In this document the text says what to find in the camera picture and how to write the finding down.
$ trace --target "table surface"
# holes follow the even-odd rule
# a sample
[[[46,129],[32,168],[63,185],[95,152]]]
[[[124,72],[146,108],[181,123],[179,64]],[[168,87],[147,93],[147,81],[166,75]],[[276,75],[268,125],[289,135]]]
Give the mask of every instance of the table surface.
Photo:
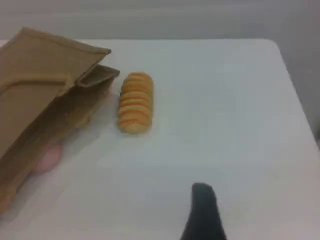
[[[275,43],[85,40],[121,71],[108,102],[31,177],[0,220],[2,240],[178,240],[191,186],[213,186],[230,240],[320,238],[320,159]],[[151,130],[116,127],[126,75],[154,80]]]

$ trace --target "round orange cracker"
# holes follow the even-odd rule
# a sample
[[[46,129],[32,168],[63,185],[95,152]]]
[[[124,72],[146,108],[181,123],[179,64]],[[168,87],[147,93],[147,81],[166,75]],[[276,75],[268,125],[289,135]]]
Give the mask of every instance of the round orange cracker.
[[[125,107],[125,106],[132,106],[132,105],[143,106],[143,107],[149,108],[150,110],[153,107],[152,102],[148,100],[141,99],[141,98],[131,98],[128,100],[121,100],[119,103],[119,108]]]
[[[129,105],[129,106],[119,107],[119,110],[118,110],[119,117],[121,117],[122,115],[127,114],[127,113],[133,113],[133,114],[137,113],[137,114],[145,115],[148,118],[151,118],[151,116],[152,116],[151,110],[145,106]]]

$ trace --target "white background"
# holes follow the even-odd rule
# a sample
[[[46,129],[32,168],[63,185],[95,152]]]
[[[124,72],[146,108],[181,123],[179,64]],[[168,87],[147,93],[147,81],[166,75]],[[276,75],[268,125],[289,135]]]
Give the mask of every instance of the white background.
[[[319,0],[1,0],[0,38],[30,26],[80,39],[272,39],[316,133],[319,12]]]

